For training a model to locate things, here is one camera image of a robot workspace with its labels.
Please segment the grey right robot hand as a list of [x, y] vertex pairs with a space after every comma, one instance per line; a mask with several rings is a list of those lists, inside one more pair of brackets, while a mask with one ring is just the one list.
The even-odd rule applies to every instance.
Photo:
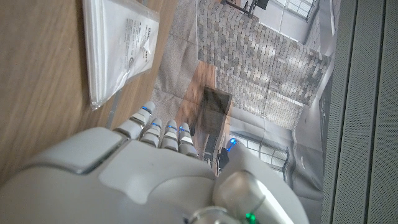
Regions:
[[38, 153], [1, 186], [2, 223], [307, 223], [293, 190], [232, 138], [220, 174], [189, 127], [144, 104]]

